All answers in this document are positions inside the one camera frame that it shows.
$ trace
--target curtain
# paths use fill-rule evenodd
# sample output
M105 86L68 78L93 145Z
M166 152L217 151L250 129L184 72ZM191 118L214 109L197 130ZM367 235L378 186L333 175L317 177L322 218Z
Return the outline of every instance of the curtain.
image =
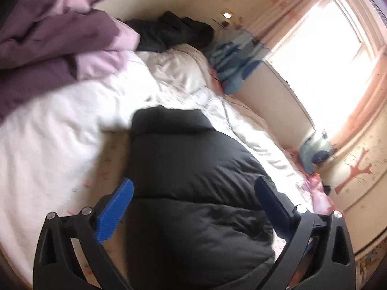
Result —
M319 1L271 0L263 13L251 16L245 26L228 30L216 40L205 55L225 94L237 92L243 81Z

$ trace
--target bright window pane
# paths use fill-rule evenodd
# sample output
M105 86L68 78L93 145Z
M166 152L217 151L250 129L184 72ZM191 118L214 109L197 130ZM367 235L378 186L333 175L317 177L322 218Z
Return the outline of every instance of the bright window pane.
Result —
M270 57L318 130L331 136L344 124L366 89L371 60L335 1L315 6Z

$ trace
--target dark blue gripper pad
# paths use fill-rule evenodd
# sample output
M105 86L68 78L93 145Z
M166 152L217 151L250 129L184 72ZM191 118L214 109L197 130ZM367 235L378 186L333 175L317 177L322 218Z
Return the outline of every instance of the dark blue gripper pad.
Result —
M264 176L255 180L254 190L277 235L289 242L292 237L293 203Z
M125 178L121 186L112 194L112 198L97 218L96 239L99 243L113 235L133 198L133 192L133 182Z

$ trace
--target white blanket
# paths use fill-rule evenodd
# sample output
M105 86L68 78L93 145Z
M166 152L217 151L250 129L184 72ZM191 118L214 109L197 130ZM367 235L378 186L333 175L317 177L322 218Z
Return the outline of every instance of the white blanket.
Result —
M201 109L217 130L251 151L279 191L311 209L309 195L297 186L302 178L265 122L239 101L224 101L205 87L210 76L199 51L185 45L165 54L139 55L157 81L131 52L118 75L36 98L0 127L0 243L27 284L32 284L35 247L46 214L78 213L113 191L126 160L128 132L106 131L130 128L134 112L143 107ZM123 224L104 246L126 275ZM275 239L277 255L283 245ZM86 261L81 258L80 263L92 281Z

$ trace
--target white comforter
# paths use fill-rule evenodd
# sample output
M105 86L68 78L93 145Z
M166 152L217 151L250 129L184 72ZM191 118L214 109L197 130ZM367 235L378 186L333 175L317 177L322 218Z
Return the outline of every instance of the white comforter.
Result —
M294 204L310 197L270 136L265 122L239 101L224 101L209 88L208 65L190 46L166 54L130 52L118 75L85 81L46 94L16 110L0 127L0 244L15 272L32 284L35 247L46 214L78 213L118 185L129 147L134 112L162 104L201 109L213 126L244 144L278 190ZM104 244L125 274L123 226ZM276 237L278 255L284 242ZM80 259L92 279L86 261Z

